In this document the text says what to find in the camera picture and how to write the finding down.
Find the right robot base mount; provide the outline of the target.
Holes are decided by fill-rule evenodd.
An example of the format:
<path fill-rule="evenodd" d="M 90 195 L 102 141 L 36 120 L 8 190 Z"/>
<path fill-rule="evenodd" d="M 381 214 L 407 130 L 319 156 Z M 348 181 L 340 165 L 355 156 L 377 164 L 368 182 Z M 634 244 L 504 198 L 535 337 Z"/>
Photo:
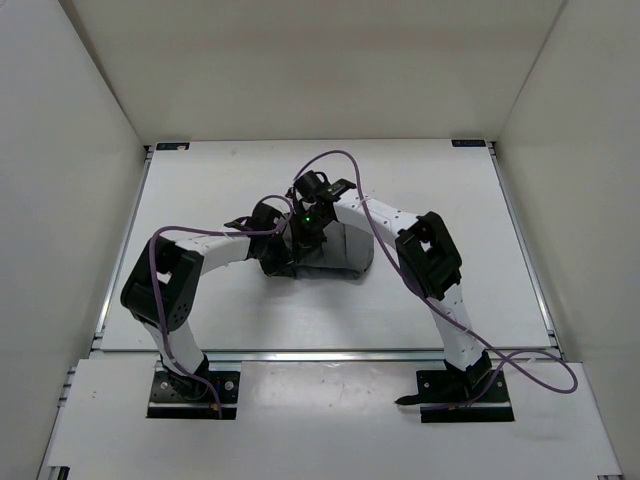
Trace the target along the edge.
<path fill-rule="evenodd" d="M 515 421 L 504 373 L 492 370 L 470 393 L 446 370 L 416 372 L 417 392 L 395 400 L 418 407 L 424 424 L 508 423 Z"/>

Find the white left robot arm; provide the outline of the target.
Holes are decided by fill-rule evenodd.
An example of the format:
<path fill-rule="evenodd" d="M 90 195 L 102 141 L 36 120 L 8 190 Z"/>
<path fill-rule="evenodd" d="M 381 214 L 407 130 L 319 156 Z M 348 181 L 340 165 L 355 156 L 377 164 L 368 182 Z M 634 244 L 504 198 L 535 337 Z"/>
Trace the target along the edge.
<path fill-rule="evenodd" d="M 154 232 L 122 289 L 120 302 L 154 339 L 169 378 L 188 398 L 211 388 L 208 359 L 188 323 L 200 278 L 235 262 L 264 259 L 282 239 L 294 208 L 259 201 L 223 231 L 165 226 Z"/>

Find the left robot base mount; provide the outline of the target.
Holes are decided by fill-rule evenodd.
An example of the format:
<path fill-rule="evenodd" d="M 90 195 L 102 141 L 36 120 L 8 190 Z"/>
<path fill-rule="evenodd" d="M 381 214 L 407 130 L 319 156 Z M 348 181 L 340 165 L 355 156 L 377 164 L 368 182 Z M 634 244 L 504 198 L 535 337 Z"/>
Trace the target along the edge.
<path fill-rule="evenodd" d="M 163 367 L 157 367 L 150 387 L 146 417 L 149 419 L 235 420 L 239 399 L 241 372 L 213 369 L 208 382 L 182 378 Z"/>

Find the grey pleated skirt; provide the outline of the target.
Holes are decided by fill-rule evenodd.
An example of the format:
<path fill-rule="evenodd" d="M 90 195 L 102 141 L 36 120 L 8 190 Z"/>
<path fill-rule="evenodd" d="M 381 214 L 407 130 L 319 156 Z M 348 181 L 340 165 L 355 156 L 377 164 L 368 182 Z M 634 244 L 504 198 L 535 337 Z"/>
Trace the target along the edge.
<path fill-rule="evenodd" d="M 371 233 L 337 221 L 312 232 L 310 222 L 296 215 L 283 233 L 291 262 L 276 276 L 305 279 L 357 280 L 374 260 Z"/>

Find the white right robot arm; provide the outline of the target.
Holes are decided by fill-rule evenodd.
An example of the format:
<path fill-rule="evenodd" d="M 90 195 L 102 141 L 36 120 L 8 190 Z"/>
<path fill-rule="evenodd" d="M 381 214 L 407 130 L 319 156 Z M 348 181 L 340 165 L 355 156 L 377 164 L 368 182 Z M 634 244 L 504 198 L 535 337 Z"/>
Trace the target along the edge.
<path fill-rule="evenodd" d="M 295 208 L 298 242 L 307 242 L 329 224 L 339 223 L 393 248 L 405 285 L 432 309 L 444 346 L 449 391 L 465 401 L 480 393 L 491 370 L 490 360 L 471 334 L 461 288 L 462 258 L 441 216 L 404 212 L 360 193 L 345 179 L 331 184 L 321 172 L 303 175 L 287 196 Z"/>

